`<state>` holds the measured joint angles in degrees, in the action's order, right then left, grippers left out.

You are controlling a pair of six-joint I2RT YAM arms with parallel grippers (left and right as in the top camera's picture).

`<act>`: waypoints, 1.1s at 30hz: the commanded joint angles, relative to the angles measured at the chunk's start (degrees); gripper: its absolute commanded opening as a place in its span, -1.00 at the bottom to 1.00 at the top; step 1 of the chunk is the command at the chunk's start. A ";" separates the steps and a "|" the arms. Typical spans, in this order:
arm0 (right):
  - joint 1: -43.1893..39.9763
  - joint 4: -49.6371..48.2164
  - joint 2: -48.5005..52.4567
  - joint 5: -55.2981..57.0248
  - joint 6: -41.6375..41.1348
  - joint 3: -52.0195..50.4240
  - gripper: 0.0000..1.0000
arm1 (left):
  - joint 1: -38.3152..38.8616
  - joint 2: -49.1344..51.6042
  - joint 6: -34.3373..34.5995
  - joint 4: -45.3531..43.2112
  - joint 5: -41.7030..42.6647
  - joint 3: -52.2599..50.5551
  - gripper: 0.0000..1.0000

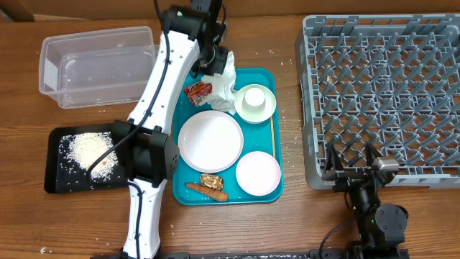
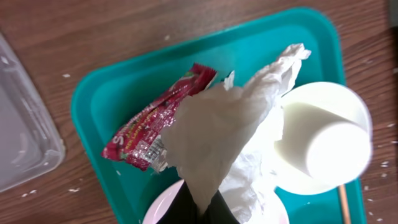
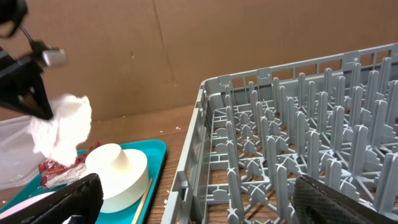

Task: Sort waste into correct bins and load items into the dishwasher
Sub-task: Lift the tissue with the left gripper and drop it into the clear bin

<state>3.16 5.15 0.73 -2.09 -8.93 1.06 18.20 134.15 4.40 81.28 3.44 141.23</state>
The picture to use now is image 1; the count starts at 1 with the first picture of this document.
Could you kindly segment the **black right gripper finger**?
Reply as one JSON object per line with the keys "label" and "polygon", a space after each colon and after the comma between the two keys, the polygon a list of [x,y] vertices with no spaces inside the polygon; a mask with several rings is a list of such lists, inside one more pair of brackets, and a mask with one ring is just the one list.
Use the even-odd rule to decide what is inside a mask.
{"label": "black right gripper finger", "polygon": [[382,154],[376,149],[376,147],[368,142],[366,145],[365,145],[365,148],[364,148],[364,151],[365,151],[365,157],[366,157],[366,164],[368,167],[371,167],[374,160],[378,157],[381,157]]}
{"label": "black right gripper finger", "polygon": [[327,173],[329,171],[343,171],[344,167],[340,161],[340,157],[336,152],[335,147],[330,144],[326,148],[326,166],[324,168],[324,172]]}

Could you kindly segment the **red snack wrapper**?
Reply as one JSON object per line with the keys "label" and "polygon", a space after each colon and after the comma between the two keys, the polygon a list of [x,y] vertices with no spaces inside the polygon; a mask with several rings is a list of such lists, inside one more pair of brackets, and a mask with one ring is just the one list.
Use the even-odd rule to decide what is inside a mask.
{"label": "red snack wrapper", "polygon": [[201,106],[212,90],[213,86],[211,83],[199,81],[186,86],[183,91],[193,106]]}

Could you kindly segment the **white napkin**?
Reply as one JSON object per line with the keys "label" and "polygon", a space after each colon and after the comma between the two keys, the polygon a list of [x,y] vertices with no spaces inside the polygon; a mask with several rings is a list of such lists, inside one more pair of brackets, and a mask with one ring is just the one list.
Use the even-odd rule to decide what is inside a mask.
{"label": "white napkin", "polygon": [[210,104],[212,109],[227,112],[230,115],[236,113],[234,101],[237,91],[234,89],[236,83],[234,62],[234,53],[230,51],[222,74],[204,75],[201,78],[202,82],[212,85],[211,93],[205,98],[206,103]]}

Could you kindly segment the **white cup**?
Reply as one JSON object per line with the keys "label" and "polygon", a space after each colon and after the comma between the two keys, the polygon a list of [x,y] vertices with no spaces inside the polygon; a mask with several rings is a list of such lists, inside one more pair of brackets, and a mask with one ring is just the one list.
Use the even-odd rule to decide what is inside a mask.
{"label": "white cup", "polygon": [[260,108],[265,103],[265,93],[257,87],[249,88],[244,95],[244,100],[249,107]]}

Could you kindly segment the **large white plate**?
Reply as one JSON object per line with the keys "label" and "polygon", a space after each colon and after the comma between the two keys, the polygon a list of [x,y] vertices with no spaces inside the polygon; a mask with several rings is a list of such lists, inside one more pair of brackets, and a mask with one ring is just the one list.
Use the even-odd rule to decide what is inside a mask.
{"label": "large white plate", "polygon": [[230,115],[214,110],[199,112],[180,128],[178,147],[185,163],[202,173],[218,173],[240,157],[244,135]]}

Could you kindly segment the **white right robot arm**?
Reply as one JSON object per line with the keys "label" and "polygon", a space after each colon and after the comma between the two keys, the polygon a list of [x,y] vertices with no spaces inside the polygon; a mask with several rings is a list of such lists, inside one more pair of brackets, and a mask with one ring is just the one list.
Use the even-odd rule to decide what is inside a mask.
{"label": "white right robot arm", "polygon": [[[396,204],[383,204],[378,190],[389,184],[399,172],[396,159],[382,155],[377,149],[365,146],[366,165],[346,169],[333,145],[326,149],[326,167],[322,179],[333,181],[333,192],[343,193],[347,207],[353,211],[351,219],[334,227],[321,241],[314,258],[381,258],[408,259],[409,252],[399,245],[405,241],[408,225],[407,209]],[[355,222],[359,239],[350,241],[343,250],[325,249],[326,241],[342,227]]]}

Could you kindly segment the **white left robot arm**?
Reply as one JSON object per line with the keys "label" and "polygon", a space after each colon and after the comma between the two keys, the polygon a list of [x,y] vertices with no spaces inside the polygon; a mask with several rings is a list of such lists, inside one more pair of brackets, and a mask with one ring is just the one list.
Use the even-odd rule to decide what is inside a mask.
{"label": "white left robot arm", "polygon": [[179,148],[170,136],[173,114],[189,73],[224,71],[228,50],[220,46],[226,23],[221,1],[192,1],[158,12],[157,58],[141,99],[111,135],[129,187],[129,230],[118,258],[158,258],[160,210],[167,182],[178,165]]}

